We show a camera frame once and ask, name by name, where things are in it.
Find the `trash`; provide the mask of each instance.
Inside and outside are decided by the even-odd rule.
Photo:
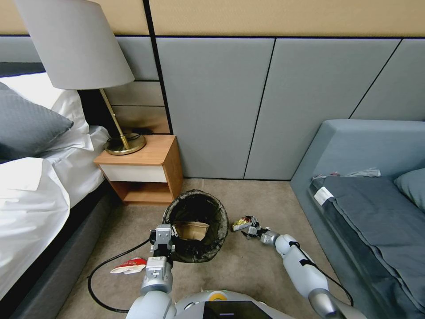
[[[111,270],[111,273],[124,273],[125,275],[129,275],[136,272],[141,272],[146,267],[146,260],[141,257],[132,258],[125,263],[115,267]]]
[[[180,239],[198,241],[204,239],[209,228],[208,224],[201,222],[175,222],[174,226]]]
[[[247,228],[249,226],[256,227],[259,223],[255,216],[245,215],[232,224],[232,232]]]

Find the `robot display screen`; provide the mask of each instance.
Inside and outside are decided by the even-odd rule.
[[[252,301],[207,301],[203,319],[272,319]]]

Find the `gray lamp shade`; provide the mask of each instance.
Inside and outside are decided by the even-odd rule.
[[[15,0],[53,86],[100,89],[134,81],[99,4]]]

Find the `sofa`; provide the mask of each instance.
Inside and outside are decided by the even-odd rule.
[[[338,279],[368,318],[425,317],[425,213],[402,189],[424,167],[424,122],[328,120],[291,180]]]

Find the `table lamp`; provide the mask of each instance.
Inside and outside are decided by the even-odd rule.
[[[99,89],[120,138],[109,140],[113,155],[146,145],[142,135],[127,138],[103,88],[134,81],[134,75],[99,4],[86,0],[15,0],[54,87]]]

